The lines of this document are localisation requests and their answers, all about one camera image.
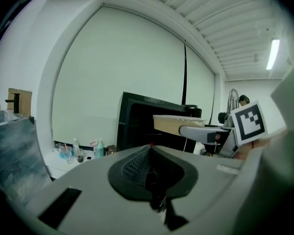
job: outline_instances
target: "person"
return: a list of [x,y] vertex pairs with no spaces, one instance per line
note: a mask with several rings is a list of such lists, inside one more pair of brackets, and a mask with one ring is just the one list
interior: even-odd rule
[[241,106],[244,106],[250,103],[249,98],[245,95],[241,95],[239,101]]

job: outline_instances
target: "faucet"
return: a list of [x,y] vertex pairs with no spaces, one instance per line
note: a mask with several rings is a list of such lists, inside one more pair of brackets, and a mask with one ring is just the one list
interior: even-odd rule
[[14,103],[13,113],[17,114],[20,113],[20,94],[19,93],[12,93],[14,94],[14,99],[7,99],[5,102],[7,103]]

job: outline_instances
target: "fluorescent light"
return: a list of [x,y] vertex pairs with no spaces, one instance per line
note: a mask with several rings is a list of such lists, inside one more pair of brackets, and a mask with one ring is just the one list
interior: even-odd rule
[[270,52],[270,57],[267,65],[267,70],[271,70],[272,66],[274,64],[274,61],[276,59],[276,56],[278,54],[279,50],[279,45],[280,45],[280,40],[273,40],[271,44],[271,52]]

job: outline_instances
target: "ceiling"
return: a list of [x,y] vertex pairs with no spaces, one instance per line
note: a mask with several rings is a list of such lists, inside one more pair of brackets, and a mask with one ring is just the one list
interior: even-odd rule
[[[281,39],[281,7],[275,0],[159,0],[182,15],[216,53],[227,80],[282,79],[291,62]],[[281,39],[266,70],[272,38]]]

